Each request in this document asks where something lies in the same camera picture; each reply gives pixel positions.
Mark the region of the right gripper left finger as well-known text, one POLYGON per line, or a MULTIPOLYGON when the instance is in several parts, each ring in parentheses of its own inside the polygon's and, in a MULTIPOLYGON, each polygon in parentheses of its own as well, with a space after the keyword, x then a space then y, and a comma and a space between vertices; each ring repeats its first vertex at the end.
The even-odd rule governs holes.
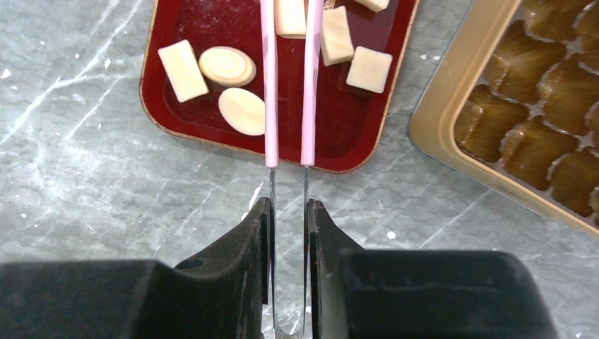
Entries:
POLYGON ((271 202, 176 266, 155 259, 1 265, 2 338, 261 338, 271 202))

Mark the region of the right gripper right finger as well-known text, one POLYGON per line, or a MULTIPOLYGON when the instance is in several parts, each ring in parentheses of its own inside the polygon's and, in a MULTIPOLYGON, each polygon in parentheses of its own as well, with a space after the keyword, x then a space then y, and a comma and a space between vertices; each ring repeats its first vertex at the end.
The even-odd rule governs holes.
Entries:
POLYGON ((538 286, 502 251, 365 249, 307 208, 315 338, 557 338, 538 286))

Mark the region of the oval white chocolate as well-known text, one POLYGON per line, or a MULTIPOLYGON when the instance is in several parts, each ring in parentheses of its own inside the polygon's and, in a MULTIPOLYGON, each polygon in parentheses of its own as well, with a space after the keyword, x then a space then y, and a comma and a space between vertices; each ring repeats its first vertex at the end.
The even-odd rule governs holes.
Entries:
POLYGON ((264 135, 266 106, 252 92, 243 88, 228 88, 218 98, 218 109, 234 130, 248 136, 264 135))

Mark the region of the pink metal tweezers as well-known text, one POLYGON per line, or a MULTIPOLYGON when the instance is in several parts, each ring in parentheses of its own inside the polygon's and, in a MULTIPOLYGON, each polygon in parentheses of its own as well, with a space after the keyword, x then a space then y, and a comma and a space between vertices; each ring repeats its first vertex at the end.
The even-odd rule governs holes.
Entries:
POLYGON ((271 301, 274 338, 304 338, 306 311, 297 325, 287 330, 280 325, 284 301, 305 308, 310 301, 309 175, 315 162, 316 92, 321 52, 323 1, 261 1, 263 85, 266 106, 264 155, 268 168, 270 210, 271 301), (278 268, 280 241, 287 238, 278 228, 277 171, 280 141, 297 137, 298 163, 304 168, 302 194, 302 279, 291 290, 279 286, 283 271, 278 268))

